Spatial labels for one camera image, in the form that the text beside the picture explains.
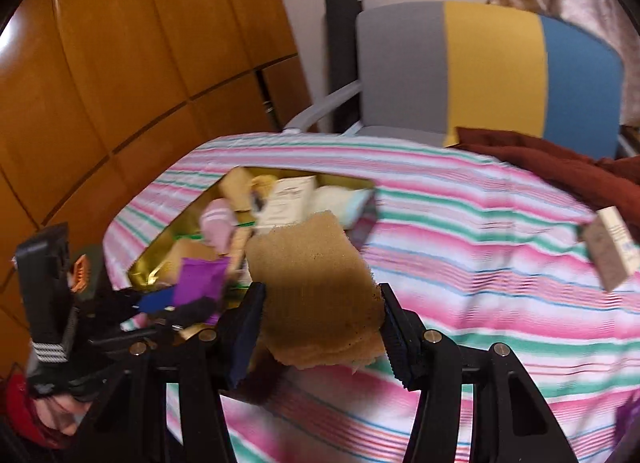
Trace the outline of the left hand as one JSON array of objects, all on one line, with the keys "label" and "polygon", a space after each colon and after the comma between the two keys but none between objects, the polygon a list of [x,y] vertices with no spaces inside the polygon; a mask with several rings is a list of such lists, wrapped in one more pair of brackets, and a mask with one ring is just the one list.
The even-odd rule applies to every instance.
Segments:
[{"label": "left hand", "polygon": [[32,399],[37,417],[47,428],[73,436],[91,408],[91,401],[79,401],[70,394]]}]

